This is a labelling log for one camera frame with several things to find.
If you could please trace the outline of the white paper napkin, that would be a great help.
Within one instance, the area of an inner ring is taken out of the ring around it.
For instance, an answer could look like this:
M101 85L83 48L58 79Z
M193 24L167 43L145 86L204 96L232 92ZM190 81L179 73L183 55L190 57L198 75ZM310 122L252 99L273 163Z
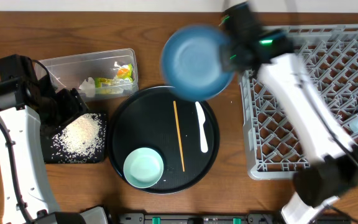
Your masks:
M84 80L83 83L79 86L79 89L88 98L93 98L96 95L96 85L92 77Z

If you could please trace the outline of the blue plate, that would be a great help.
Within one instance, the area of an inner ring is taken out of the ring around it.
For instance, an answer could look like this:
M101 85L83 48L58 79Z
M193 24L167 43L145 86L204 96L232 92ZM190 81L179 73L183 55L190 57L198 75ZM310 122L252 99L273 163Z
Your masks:
M160 58L164 80L176 96L188 101L204 101L222 92L234 77L223 70L219 48L229 38L215 27L186 26L166 42Z

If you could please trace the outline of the green yellow snack wrapper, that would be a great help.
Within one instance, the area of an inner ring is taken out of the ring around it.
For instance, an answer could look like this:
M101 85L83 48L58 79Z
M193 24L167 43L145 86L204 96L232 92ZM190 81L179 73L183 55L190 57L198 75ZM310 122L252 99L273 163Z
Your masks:
M132 64L113 68L113 78L96 78L95 88L97 94L116 95L124 93L124 90L132 90L134 79L132 77Z

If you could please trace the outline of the mint green bowl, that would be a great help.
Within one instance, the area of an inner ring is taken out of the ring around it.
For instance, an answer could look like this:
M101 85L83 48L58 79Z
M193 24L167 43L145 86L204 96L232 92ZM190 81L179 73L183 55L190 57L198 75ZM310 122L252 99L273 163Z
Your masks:
M130 185L138 189L146 189L160 180L164 171L164 163L156 150L141 147L126 157L123 171L124 177Z

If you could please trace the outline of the wooden chopstick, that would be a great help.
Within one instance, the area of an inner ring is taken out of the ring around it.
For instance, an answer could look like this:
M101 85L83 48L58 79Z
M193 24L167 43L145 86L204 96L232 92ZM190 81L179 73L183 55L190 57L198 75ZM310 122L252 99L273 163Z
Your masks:
M185 172L185 161L184 161L184 155L183 155L183 146L182 146L182 141L181 141L181 132L180 132L180 124L179 124L179 120L178 120L178 111L177 111L176 101L173 101L173 109L174 109L175 124L176 124L176 129L177 129L178 145L179 145L179 150L180 150L181 166L182 166L182 171Z

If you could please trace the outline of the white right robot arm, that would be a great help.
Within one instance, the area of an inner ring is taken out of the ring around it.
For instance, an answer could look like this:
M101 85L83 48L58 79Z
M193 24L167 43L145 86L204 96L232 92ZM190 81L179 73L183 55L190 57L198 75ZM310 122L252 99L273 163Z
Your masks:
M309 168L293 175L295 193L281 209L285 223L311 223L358 186L358 144L320 98L293 41L280 29L226 29L227 70L252 69L296 131Z

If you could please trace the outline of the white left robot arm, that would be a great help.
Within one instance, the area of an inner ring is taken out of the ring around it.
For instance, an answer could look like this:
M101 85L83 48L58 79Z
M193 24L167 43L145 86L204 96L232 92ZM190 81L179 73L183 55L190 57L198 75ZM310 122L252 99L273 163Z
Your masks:
M63 212L52 193L40 143L40 91L32 81L0 82L3 223L108 223L102 206Z

